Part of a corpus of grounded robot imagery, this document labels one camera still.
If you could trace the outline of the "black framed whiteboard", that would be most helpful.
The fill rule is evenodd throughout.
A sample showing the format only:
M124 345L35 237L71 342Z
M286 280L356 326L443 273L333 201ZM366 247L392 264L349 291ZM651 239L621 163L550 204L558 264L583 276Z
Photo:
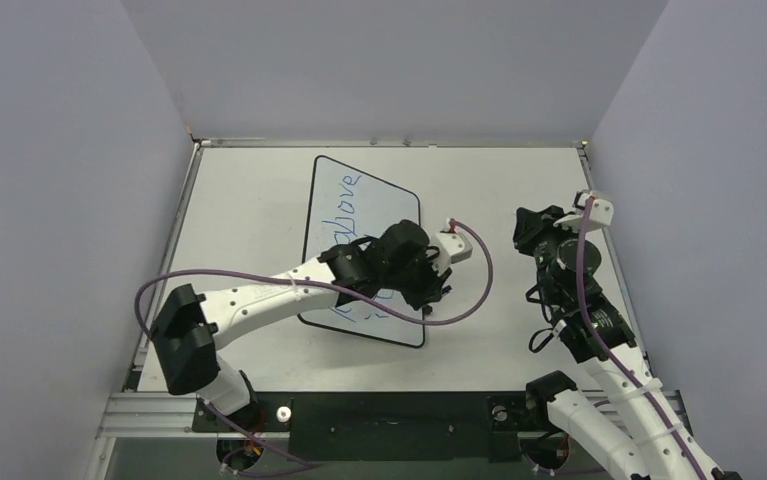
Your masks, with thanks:
M384 179L320 155L313 163L303 260L336 244L380 237L401 220L421 222L418 197ZM310 311L298 319L313 327L419 348L425 328L364 302Z

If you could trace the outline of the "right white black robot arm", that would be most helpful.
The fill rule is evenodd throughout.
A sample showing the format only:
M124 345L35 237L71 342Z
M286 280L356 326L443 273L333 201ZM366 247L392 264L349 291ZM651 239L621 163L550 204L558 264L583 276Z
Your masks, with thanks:
M574 380L554 371L530 381L523 413L569 435L613 479L737 479L694 440L647 366L638 339L594 278L602 256L586 235L608 225L590 199L575 212L520 207L512 242L533 258L528 300L546 313L552 337L597 384L618 416L608 418Z

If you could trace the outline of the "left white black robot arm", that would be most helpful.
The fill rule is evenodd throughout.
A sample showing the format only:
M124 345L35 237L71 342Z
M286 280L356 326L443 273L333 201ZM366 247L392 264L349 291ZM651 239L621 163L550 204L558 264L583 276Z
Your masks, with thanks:
M452 265L471 253L470 242L452 230L428 234L402 220L378 237L334 245L292 270L248 285L205 293L190 284L178 286L150 329L167 391L201 396L231 429L244 430L256 420L254 391L219 350L277 321L366 303L382 290L399 293L420 310L441 300Z

